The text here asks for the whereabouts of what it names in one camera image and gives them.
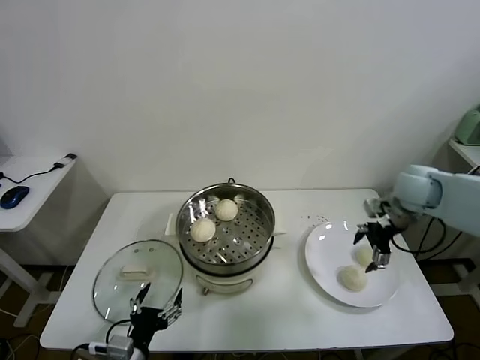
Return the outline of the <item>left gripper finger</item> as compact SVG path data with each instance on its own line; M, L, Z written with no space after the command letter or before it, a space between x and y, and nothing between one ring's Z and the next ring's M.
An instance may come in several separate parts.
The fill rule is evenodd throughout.
M181 287L173 301L171 301L160 313L159 318L165 323L174 323L182 315L182 293Z
M130 313L131 314L139 314L141 312L141 305L143 300L145 299L146 295L149 292L149 288L151 283L142 283L140 286L140 290L134 298L130 299Z

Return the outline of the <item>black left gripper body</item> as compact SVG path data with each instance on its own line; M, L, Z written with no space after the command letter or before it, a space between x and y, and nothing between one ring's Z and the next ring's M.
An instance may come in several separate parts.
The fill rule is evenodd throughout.
M162 309L141 307L139 313L132 313L133 326L130 337L135 347L148 347L156 332L167 328L167 319Z

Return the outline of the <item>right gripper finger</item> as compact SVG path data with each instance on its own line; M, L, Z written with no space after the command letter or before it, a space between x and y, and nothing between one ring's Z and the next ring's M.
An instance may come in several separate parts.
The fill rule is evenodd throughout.
M382 253L378 250L374 250L372 262L366 267L364 272L369 273L379 269L384 269L389 264L390 256L390 253Z
M353 244L358 244L364 237L368 237L370 233L370 224L363 223L357 226L357 232L355 233Z

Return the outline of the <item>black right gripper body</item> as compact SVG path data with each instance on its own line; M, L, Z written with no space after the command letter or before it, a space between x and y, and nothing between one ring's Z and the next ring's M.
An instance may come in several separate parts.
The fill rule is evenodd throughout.
M382 254L390 254L389 242L394 236L394 228L390 225L383 226L380 223L367 223L367 238L372 247Z

